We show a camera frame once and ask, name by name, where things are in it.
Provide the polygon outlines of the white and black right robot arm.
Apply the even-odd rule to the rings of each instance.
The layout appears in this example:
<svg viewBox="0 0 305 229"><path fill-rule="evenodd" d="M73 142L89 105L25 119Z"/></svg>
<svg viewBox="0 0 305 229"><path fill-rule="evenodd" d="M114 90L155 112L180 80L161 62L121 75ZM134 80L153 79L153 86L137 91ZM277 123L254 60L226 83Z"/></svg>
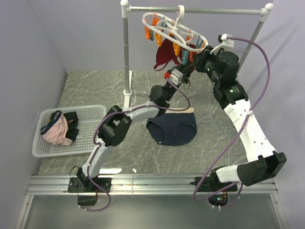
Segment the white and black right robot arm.
<svg viewBox="0 0 305 229"><path fill-rule="evenodd" d="M240 67L238 56L224 48L207 46L193 56L193 64L196 71L209 77L214 97L235 126L236 139L241 139L247 157L243 164L213 168L197 185L210 185L219 191L236 183L249 187L274 178L287 158L268 141L244 87L236 80Z"/></svg>

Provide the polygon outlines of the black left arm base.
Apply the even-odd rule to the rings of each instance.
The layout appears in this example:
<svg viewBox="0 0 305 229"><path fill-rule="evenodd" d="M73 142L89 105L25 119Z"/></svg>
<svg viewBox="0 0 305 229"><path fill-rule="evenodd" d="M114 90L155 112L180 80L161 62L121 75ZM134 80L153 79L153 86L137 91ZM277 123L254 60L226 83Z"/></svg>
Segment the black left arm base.
<svg viewBox="0 0 305 229"><path fill-rule="evenodd" d="M105 191L109 192L111 188L111 178L93 178L93 181ZM79 179L78 177L70 178L68 193L78 194L77 203L82 207L91 207L97 203L98 195L105 193L95 186L87 177Z"/></svg>

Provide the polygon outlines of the dark red lace bra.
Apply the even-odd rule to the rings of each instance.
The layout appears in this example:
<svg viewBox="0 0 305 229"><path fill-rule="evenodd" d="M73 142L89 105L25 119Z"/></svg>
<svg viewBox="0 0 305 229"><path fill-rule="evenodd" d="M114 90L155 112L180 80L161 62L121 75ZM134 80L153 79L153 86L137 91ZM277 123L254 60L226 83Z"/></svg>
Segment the dark red lace bra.
<svg viewBox="0 0 305 229"><path fill-rule="evenodd" d="M182 64L182 59L183 59L183 50L184 48L180 48L180 54L179 56L175 56L174 50L173 50L173 42L165 39L162 41L162 46L158 48L157 53L156 53L156 63L153 67L155 71L161 71L163 70L169 62L173 61L176 65L181 65Z"/></svg>

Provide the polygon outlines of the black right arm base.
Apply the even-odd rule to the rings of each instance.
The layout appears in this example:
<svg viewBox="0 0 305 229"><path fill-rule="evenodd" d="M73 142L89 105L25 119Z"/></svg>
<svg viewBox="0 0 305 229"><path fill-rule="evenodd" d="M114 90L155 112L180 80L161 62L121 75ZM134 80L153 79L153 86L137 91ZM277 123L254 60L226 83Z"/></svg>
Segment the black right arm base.
<svg viewBox="0 0 305 229"><path fill-rule="evenodd" d="M232 182L221 183L216 175L210 175L206 177L203 183L199 187L199 192L216 192L219 189L222 189L228 185L231 185ZM220 193L213 195L208 198L208 202L213 207L224 207L228 204L229 195L228 192L236 192L237 185L230 186L228 189L224 189Z"/></svg>

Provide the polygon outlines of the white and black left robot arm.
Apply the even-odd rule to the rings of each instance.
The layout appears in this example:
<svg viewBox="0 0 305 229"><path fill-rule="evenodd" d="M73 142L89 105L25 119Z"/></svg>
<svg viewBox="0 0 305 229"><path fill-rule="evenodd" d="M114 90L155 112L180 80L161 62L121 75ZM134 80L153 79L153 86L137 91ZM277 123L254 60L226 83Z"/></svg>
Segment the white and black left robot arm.
<svg viewBox="0 0 305 229"><path fill-rule="evenodd" d="M112 148L118 146L125 139L132 124L159 117L166 111L182 112L190 108L189 98L179 87L189 81L192 69L191 63L177 65L165 73L166 84L164 86L155 85L151 88L149 101L124 109L115 105L108 111L94 132L92 153L86 163L78 169L76 176L81 189L86 192L95 189L96 177L99 175L103 161ZM186 99L186 108L170 108L169 101L177 91Z"/></svg>

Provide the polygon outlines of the navy blue underwear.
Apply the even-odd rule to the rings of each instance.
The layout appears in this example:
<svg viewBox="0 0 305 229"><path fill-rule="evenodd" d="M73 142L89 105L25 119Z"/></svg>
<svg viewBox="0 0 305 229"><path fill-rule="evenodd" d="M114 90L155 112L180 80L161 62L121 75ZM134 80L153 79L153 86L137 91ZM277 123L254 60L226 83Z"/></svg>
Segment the navy blue underwear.
<svg viewBox="0 0 305 229"><path fill-rule="evenodd" d="M160 145L188 144L197 134L194 108L185 111L167 111L159 117L149 118L146 128L154 141Z"/></svg>

